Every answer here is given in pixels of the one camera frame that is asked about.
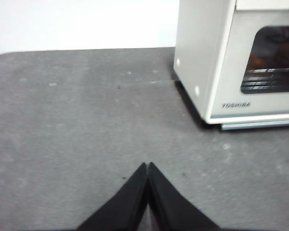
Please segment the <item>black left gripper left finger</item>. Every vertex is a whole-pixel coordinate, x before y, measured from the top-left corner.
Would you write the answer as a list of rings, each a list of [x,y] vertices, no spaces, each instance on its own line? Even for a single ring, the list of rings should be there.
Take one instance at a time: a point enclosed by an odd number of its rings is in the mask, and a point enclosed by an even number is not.
[[[119,191],[78,227],[78,231],[135,231],[147,205],[147,168],[142,163]]]

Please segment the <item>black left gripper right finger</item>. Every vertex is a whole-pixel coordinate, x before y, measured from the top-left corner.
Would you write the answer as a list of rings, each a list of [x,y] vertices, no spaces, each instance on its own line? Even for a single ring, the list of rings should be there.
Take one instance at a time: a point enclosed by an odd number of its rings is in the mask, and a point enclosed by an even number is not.
[[[185,199],[154,163],[148,165],[149,206],[161,231],[218,231],[220,227]]]

